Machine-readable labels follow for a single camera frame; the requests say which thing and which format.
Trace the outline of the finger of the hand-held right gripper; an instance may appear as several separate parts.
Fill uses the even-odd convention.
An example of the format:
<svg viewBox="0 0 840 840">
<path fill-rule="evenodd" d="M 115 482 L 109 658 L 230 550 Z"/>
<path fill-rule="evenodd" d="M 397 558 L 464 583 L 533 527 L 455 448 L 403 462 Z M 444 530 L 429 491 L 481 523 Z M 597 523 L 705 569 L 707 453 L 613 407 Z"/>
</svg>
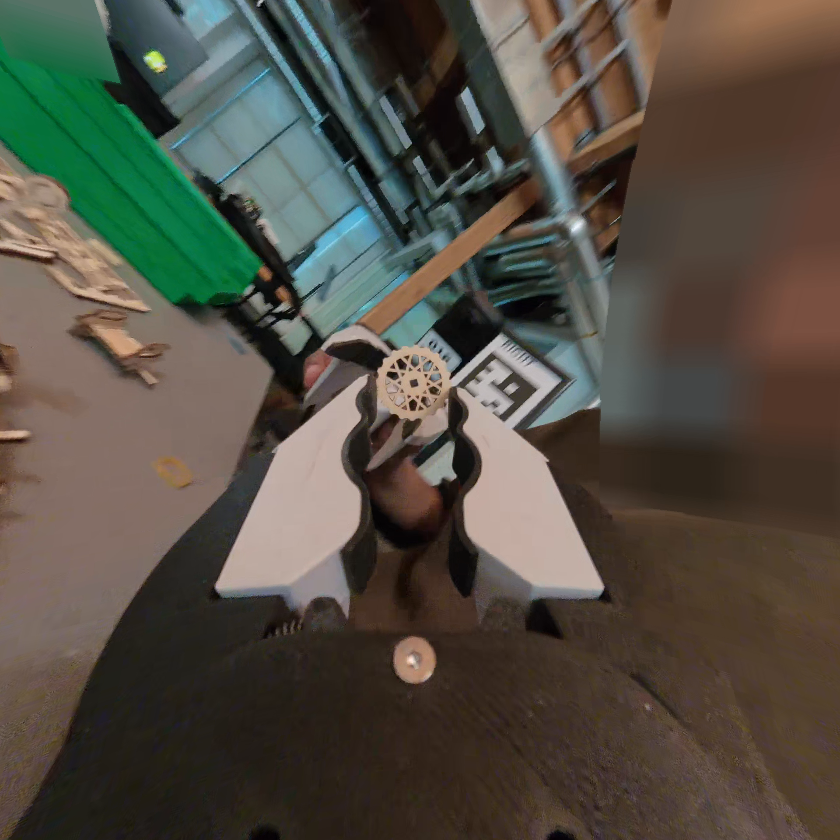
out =
<svg viewBox="0 0 840 840">
<path fill-rule="evenodd" d="M 308 412 L 319 412 L 355 381 L 378 372 L 394 349 L 366 327 L 347 327 L 334 333 L 320 349 L 325 367 L 308 385 Z"/>
<path fill-rule="evenodd" d="M 397 417 L 387 408 L 378 408 L 371 426 L 371 440 L 377 430 L 384 425 L 387 426 L 391 420 L 395 423 L 390 427 L 390 433 L 384 443 L 372 445 L 372 455 L 366 471 L 378 469 L 406 447 L 424 448 L 448 431 L 447 408 L 439 408 L 435 413 L 417 419 Z"/>
</svg>

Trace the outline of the wooden wheel piece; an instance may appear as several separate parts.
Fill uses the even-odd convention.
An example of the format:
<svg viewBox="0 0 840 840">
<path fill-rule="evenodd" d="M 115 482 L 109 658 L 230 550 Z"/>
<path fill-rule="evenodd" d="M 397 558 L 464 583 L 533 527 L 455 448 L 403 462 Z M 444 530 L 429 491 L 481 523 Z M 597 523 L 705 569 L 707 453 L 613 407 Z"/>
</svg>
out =
<svg viewBox="0 0 840 840">
<path fill-rule="evenodd" d="M 434 415 L 446 404 L 449 389 L 444 360 L 418 345 L 394 350 L 376 374 L 378 403 L 402 420 L 419 421 Z"/>
</svg>

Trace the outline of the wooden grid piece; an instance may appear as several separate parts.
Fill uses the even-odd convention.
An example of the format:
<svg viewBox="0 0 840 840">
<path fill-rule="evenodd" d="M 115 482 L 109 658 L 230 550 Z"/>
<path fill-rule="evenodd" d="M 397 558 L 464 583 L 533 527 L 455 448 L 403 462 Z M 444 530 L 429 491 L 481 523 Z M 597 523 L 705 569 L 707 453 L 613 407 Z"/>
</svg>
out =
<svg viewBox="0 0 840 840">
<path fill-rule="evenodd" d="M 76 316 L 68 333 L 79 340 L 94 342 L 122 373 L 134 375 L 147 387 L 154 388 L 160 380 L 150 365 L 171 346 L 167 343 L 142 343 L 129 333 L 127 321 L 128 315 L 124 312 L 100 308 Z"/>
</svg>

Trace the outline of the wooden post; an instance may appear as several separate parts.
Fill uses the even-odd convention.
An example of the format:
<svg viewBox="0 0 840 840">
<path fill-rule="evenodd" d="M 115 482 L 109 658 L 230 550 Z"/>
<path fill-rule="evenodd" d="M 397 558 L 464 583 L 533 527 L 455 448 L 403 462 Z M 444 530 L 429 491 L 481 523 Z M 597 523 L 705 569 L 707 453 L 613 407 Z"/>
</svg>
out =
<svg viewBox="0 0 840 840">
<path fill-rule="evenodd" d="M 536 178 L 530 177 L 517 185 L 464 233 L 459 234 L 421 269 L 365 313 L 359 324 L 376 334 L 388 330 L 488 246 L 493 238 L 514 225 L 541 198 L 542 188 Z"/>
</svg>

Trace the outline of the black wall screen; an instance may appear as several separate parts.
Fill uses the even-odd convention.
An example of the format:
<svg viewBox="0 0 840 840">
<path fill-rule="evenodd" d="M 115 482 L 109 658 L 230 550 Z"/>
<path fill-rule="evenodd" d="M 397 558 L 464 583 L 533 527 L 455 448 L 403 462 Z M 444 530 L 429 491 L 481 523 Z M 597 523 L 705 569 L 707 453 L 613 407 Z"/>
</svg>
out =
<svg viewBox="0 0 840 840">
<path fill-rule="evenodd" d="M 153 89 L 165 93 L 207 60 L 205 48 L 165 1 L 106 1 L 110 32 Z"/>
</svg>

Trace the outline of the person's right hand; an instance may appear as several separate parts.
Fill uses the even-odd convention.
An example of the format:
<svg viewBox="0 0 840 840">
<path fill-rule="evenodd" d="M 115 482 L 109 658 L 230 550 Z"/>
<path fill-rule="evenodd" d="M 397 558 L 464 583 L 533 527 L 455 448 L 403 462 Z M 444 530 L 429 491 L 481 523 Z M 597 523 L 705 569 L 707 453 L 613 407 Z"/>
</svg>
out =
<svg viewBox="0 0 840 840">
<path fill-rule="evenodd" d="M 408 449 L 364 475 L 375 528 L 399 550 L 432 542 L 448 515 L 441 489 L 425 480 L 414 455 Z"/>
</svg>

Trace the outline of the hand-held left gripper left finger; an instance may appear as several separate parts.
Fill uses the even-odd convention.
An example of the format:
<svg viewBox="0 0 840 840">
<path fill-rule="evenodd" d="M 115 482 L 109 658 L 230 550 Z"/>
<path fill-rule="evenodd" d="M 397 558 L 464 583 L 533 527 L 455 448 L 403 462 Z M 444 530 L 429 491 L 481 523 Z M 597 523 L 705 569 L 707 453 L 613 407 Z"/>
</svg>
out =
<svg viewBox="0 0 840 840">
<path fill-rule="evenodd" d="M 375 382 L 365 375 L 275 449 L 217 578 L 220 597 L 278 596 L 299 614 L 332 599 L 349 616 L 375 567 L 363 476 L 375 418 Z"/>
</svg>

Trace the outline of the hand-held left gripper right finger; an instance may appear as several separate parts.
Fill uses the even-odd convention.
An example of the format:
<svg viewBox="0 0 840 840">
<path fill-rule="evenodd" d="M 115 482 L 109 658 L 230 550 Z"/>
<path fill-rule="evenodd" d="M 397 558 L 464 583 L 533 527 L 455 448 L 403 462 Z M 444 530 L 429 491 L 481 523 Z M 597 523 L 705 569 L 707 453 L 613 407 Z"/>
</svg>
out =
<svg viewBox="0 0 840 840">
<path fill-rule="evenodd" d="M 596 601 L 604 583 L 548 460 L 465 389 L 448 394 L 458 495 L 448 569 L 479 620 L 499 602 Z"/>
</svg>

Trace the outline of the silver ventilation duct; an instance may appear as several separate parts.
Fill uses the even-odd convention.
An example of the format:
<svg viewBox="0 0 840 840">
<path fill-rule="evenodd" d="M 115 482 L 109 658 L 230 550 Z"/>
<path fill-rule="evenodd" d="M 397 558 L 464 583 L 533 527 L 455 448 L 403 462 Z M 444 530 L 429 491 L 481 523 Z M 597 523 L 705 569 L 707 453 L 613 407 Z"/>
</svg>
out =
<svg viewBox="0 0 840 840">
<path fill-rule="evenodd" d="M 560 318 L 600 371 L 652 2 L 248 2 L 387 235 L 361 319 L 530 177 L 542 198 L 383 332 L 413 343 L 461 296 Z"/>
</svg>

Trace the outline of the green plastic bin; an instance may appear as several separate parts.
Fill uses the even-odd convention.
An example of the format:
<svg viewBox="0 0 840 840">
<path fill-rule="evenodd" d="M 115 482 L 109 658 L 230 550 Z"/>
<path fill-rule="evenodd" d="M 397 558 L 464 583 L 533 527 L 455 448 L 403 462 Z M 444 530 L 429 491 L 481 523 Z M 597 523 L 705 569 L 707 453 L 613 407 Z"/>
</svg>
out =
<svg viewBox="0 0 840 840">
<path fill-rule="evenodd" d="M 261 258 L 99 80 L 2 47 L 1 139 L 169 302 L 226 305 L 257 277 Z"/>
</svg>

